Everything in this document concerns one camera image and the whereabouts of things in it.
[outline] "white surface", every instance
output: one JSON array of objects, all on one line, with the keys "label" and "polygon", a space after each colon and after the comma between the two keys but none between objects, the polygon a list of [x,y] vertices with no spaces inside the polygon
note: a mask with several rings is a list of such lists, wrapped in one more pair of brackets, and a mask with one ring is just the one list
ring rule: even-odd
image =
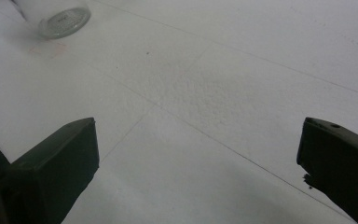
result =
[{"label": "white surface", "polygon": [[155,108],[104,160],[64,223],[350,222]]},{"label": "white surface", "polygon": [[0,0],[2,151],[97,121],[65,223],[351,223],[296,151],[306,116],[358,133],[358,1],[98,1],[45,41]]}]

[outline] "white table surface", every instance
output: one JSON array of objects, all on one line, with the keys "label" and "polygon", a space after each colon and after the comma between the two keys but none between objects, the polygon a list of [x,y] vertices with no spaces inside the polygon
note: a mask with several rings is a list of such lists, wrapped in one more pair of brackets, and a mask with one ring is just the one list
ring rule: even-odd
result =
[{"label": "white table surface", "polygon": [[94,117],[101,168],[64,221],[353,223],[303,183],[305,117],[358,133],[358,1],[99,0],[46,41],[0,0],[0,148]]}]

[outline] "glass cup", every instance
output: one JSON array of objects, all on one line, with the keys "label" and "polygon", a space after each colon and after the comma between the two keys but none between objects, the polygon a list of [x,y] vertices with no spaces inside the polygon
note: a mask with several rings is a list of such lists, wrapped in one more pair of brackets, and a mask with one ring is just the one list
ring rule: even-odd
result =
[{"label": "glass cup", "polygon": [[62,38],[82,28],[90,19],[90,9],[78,0],[10,0],[22,17],[41,36]]}]

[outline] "clear glass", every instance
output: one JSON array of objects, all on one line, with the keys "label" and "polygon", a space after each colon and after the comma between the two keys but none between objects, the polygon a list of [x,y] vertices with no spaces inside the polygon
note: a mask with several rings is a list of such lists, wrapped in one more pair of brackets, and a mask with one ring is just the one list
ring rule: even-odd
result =
[{"label": "clear glass", "polygon": [[82,28],[90,19],[90,9],[79,0],[11,0],[22,17],[40,35],[62,38]]}]

